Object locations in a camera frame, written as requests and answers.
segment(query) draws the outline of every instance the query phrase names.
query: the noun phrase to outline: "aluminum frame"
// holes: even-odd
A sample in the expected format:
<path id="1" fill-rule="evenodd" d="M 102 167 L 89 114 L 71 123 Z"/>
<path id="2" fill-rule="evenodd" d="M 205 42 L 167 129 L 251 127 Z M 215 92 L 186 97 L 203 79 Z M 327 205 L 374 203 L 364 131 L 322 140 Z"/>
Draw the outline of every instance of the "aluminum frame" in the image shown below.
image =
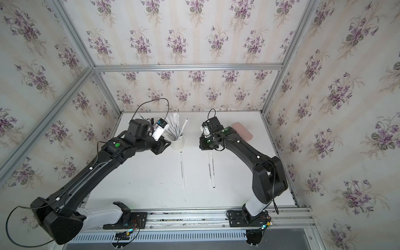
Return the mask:
<path id="1" fill-rule="evenodd" d="M 272 84 L 270 94 L 267 96 L 267 99 L 264 102 L 264 105 L 261 109 L 262 113 L 266 113 L 269 107 L 272 104 L 272 101 L 278 91 L 278 87 L 289 70 L 289 66 L 297 53 L 297 49 L 304 38 L 305 33 L 308 30 L 309 24 L 312 20 L 312 17 L 317 9 L 320 0 L 309 0 L 306 6 L 306 9 L 303 13 L 303 16 L 300 20 L 300 23 L 297 26 L 296 33 L 289 45 L 288 52 L 283 59 L 283 68 L 279 71 L 277 77 L 275 78 L 274 83 Z"/>
<path id="2" fill-rule="evenodd" d="M 18 148 L 6 159 L 0 167 L 0 185 L 8 179 L 11 173 L 21 164 L 24 156 L 29 153 L 33 146 L 42 138 L 46 130 L 56 120 L 60 113 L 68 106 L 76 93 L 86 83 L 94 72 L 92 67 L 87 67 L 74 83 L 65 91 L 64 95 L 50 108 L 39 125 L 30 133 L 30 135 L 20 143 Z"/>
<path id="3" fill-rule="evenodd" d="M 145 64 L 145 65 L 97 65 L 97 72 L 129 71 L 190 71 L 190 70 L 281 70 L 281 63 L 237 64 Z"/>

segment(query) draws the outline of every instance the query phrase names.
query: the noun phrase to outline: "black cable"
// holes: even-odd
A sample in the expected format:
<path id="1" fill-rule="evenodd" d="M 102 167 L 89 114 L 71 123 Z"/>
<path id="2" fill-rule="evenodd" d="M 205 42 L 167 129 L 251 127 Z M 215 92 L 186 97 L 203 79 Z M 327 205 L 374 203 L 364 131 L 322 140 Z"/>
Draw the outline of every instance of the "black cable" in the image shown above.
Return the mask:
<path id="1" fill-rule="evenodd" d="M 217 114 L 217 111 L 215 110 L 215 108 L 212 108 L 212 109 L 210 109 L 210 111 L 208 112 L 208 115 L 207 115 L 207 120 L 209 119 L 208 117 L 210 116 L 210 112 L 212 111 L 212 110 L 214 110 L 214 117 L 215 117 L 215 115 Z"/>
<path id="2" fill-rule="evenodd" d="M 154 99 L 154 100 L 151 100 L 151 101 L 148 101 L 148 102 L 153 102 L 153 101 L 157 101 L 157 100 L 161 100 L 161 99 L 166 100 L 166 101 L 167 101 L 167 104 L 168 104 L 167 114 L 165 115 L 165 118 L 164 118 L 164 120 L 165 120 L 165 119 L 167 118 L 168 111 L 170 111 L 170 102 L 168 101 L 168 99 L 167 99 L 167 98 L 157 98 L 157 99 Z M 143 104 L 146 104 L 146 103 L 148 103 L 148 102 L 143 102 L 142 104 L 140 104 L 140 105 L 138 106 L 138 108 L 136 109 L 135 113 L 133 114 L 131 120 L 133 119 L 133 117 L 135 116 L 135 114 L 136 114 L 136 112 L 139 110 L 139 108 L 140 108 Z"/>
<path id="3" fill-rule="evenodd" d="M 142 221 L 141 221 L 140 219 L 139 219 L 139 221 L 140 221 L 140 224 L 139 224 L 139 231 L 138 231 L 138 233 L 135 235 L 135 237 L 133 237 L 133 239 L 131 239 L 130 242 L 128 242 L 128 244 L 131 243 L 134 239 L 136 239 L 136 237 L 137 237 L 137 236 L 139 235 L 139 233 L 140 233 L 140 227 L 142 226 Z"/>
<path id="4" fill-rule="evenodd" d="M 274 197 L 274 187 L 275 187 L 275 179 L 276 179 L 276 168 L 275 168 L 275 165 L 273 165 L 273 166 L 274 166 L 274 181 L 272 182 L 272 202 L 274 203 L 274 209 L 275 209 L 276 214 L 279 214 L 279 210 L 278 210 L 278 207 L 277 207 L 277 205 L 276 205 L 276 203 L 275 203 L 275 197 Z"/>
<path id="5" fill-rule="evenodd" d="M 53 202 L 51 202 L 51 203 L 49 203 L 49 204 L 47 204 L 47 205 L 45 205 L 45 206 L 38 207 L 38 208 L 44 208 L 44 207 L 46 207 L 46 206 L 51 205 L 51 204 L 54 203 L 54 202 L 55 202 L 55 201 L 53 201 Z M 38 209 L 38 208 L 27 208 L 27 207 L 24 207 L 24 206 L 17 206 L 16 208 L 14 208 L 14 209 L 10 212 L 10 214 L 8 215 L 7 220 L 6 220 L 6 234 L 7 234 L 8 239 L 9 239 L 14 245 L 20 246 L 20 247 L 24 247 L 24 248 L 35 248 L 35 247 L 47 245 L 47 244 L 49 244 L 50 242 L 53 242 L 53 241 L 54 241 L 54 240 L 51 240 L 51 241 L 49 241 L 49 242 L 46 242 L 46 243 L 44 243 L 44 244 L 37 245 L 37 246 L 24 246 L 24 245 L 18 244 L 18 243 L 16 243 L 15 241 L 13 241 L 13 240 L 11 239 L 11 237 L 10 237 L 10 234 L 8 233 L 8 220 L 10 219 L 11 214 L 12 214 L 17 208 Z"/>

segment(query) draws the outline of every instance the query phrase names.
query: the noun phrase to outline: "wall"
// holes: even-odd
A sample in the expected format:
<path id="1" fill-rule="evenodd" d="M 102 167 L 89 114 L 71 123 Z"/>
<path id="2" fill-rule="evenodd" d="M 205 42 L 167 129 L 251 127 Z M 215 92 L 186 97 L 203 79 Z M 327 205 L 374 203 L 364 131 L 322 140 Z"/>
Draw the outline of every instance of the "wall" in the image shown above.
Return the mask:
<path id="1" fill-rule="evenodd" d="M 64 2 L 96 64 L 280 63 L 306 0 Z M 103 75 L 125 111 L 164 97 L 172 110 L 260 110 L 276 71 Z M 166 110 L 164 101 L 144 110 Z"/>
<path id="2" fill-rule="evenodd" d="M 269 109 L 328 249 L 397 249 L 400 2 L 322 1 Z"/>
<path id="3" fill-rule="evenodd" d="M 96 64 L 281 62 L 306 0 L 69 0 Z"/>
<path id="4" fill-rule="evenodd" d="M 84 68 L 47 1 L 1 0 L 0 164 Z"/>
<path id="5" fill-rule="evenodd" d="M 121 110 L 167 98 L 170 110 L 261 110 L 277 70 L 107 72 L 103 78 Z M 167 110 L 165 100 L 143 111 Z"/>
<path id="6" fill-rule="evenodd" d="M 46 1 L 0 1 L 0 164 L 30 134 L 84 69 Z M 115 123 L 110 106 L 88 81 L 24 162 L 0 188 L 0 222 L 17 205 L 29 206 L 68 182 L 96 154 Z M 29 210 L 9 221 L 12 238 L 25 245 L 49 236 Z M 0 248 L 17 249 L 0 230 Z"/>

